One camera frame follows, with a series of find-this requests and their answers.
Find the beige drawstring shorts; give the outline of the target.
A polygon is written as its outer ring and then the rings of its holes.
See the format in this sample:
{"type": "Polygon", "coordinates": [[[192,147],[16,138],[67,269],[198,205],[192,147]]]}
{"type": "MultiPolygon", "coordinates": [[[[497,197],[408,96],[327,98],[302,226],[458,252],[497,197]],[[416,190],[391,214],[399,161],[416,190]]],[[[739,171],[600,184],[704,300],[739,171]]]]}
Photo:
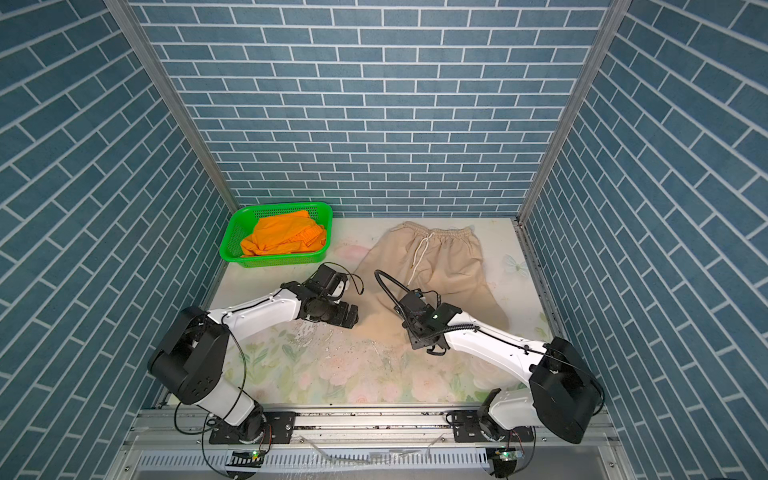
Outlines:
{"type": "Polygon", "coordinates": [[[406,345],[402,319],[374,278],[377,270],[409,289],[434,290],[444,302],[488,325],[501,330],[509,326],[486,280],[480,241],[469,227],[431,229],[403,222],[385,232],[355,269],[365,292],[359,297],[359,321],[351,333],[388,347],[406,345]]]}

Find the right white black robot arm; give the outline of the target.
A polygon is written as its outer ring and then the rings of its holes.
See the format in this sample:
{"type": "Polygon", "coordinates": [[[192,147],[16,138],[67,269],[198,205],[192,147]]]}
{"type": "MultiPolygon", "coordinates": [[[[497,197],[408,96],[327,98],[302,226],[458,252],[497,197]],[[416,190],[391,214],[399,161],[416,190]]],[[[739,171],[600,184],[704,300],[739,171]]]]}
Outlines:
{"type": "Polygon", "coordinates": [[[430,355],[453,349],[470,354],[512,375],[525,386],[521,393],[495,388],[476,413],[483,436],[509,438],[517,427],[542,426],[559,439],[582,442],[589,423],[604,402],[604,393],[571,343],[525,339],[476,319],[462,309],[425,301],[419,290],[395,302],[411,345],[430,355]]]}

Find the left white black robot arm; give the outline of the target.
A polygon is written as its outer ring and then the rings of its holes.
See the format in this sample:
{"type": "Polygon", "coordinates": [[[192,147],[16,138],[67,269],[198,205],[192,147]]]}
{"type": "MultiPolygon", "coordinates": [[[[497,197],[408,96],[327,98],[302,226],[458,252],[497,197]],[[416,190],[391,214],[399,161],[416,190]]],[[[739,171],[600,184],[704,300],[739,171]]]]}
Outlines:
{"type": "Polygon", "coordinates": [[[303,320],[351,329],[358,307],[342,299],[346,285],[306,280],[234,307],[182,310],[148,360],[148,372],[184,405],[196,405],[239,431],[244,442],[261,435],[263,409],[224,377],[230,347],[278,324],[303,320]]]}

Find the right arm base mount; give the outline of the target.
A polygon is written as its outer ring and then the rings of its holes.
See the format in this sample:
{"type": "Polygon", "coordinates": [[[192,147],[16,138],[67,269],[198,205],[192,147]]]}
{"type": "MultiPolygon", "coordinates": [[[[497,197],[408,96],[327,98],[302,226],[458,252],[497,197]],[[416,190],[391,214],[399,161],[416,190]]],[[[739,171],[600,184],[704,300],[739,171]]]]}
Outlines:
{"type": "Polygon", "coordinates": [[[533,429],[518,426],[505,430],[497,425],[488,414],[472,410],[451,410],[445,415],[454,441],[457,443],[495,442],[529,443],[534,439],[533,429]]]}

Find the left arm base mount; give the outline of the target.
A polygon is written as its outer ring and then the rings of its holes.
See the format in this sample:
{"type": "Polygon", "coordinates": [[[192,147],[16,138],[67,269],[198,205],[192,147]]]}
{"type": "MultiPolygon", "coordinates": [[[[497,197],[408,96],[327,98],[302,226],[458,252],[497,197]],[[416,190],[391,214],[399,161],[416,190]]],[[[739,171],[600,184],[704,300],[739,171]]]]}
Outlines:
{"type": "Polygon", "coordinates": [[[210,433],[212,445],[289,444],[297,414],[293,411],[267,411],[251,414],[240,426],[222,422],[210,433]]]}

